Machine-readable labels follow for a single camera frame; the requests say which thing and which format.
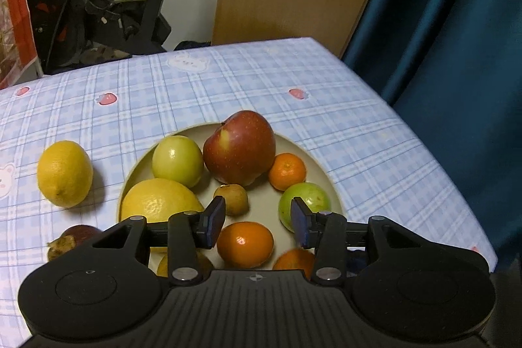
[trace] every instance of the bunny print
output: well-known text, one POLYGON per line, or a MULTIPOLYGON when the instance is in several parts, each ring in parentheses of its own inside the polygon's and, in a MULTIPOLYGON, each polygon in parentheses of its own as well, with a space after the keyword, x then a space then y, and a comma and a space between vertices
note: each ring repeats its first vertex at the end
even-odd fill
POLYGON ((4 168, 0 168, 0 199, 9 195, 14 172, 15 166, 13 164, 7 164, 4 168))

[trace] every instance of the teal curtain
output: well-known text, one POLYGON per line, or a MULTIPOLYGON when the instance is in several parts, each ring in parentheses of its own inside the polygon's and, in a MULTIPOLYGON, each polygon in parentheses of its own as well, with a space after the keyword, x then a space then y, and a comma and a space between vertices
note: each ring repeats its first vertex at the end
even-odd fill
POLYGON ((345 63, 473 209, 499 267, 522 252, 522 0, 369 0, 345 63))

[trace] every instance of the green apple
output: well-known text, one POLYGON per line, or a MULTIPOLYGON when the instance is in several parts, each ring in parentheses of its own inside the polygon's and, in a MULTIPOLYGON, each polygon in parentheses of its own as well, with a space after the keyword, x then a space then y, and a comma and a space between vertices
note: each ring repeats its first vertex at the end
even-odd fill
POLYGON ((199 146, 186 136, 163 138, 152 154, 154 177, 175 180, 191 188, 203 174, 203 154, 199 146))
POLYGON ((330 198, 327 193, 315 183, 297 183, 286 189, 279 200, 279 219, 289 231, 293 232, 290 218, 290 203, 295 197, 301 197, 308 208, 314 213, 331 211, 330 198))

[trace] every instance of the metal bolt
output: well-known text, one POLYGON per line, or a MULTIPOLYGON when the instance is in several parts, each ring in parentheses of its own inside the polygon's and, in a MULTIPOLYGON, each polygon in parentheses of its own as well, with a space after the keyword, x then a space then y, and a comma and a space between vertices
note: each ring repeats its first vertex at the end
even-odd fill
POLYGON ((187 281, 194 280, 198 275, 196 269, 192 267, 180 267, 172 272, 172 277, 178 280, 187 281))
POLYGON ((323 267, 317 270, 315 274, 323 280, 335 280, 341 277, 341 271, 335 267, 323 267))

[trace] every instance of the dried fruit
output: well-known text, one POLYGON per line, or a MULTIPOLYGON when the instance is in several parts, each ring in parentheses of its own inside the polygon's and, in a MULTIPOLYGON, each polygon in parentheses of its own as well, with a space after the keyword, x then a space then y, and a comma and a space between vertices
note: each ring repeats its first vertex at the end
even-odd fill
POLYGON ((76 248, 87 239, 99 233, 101 233, 100 229, 87 224, 77 224, 76 226, 68 228, 58 239, 47 244, 49 247, 49 251, 47 251, 48 261, 54 260, 71 249, 76 248))

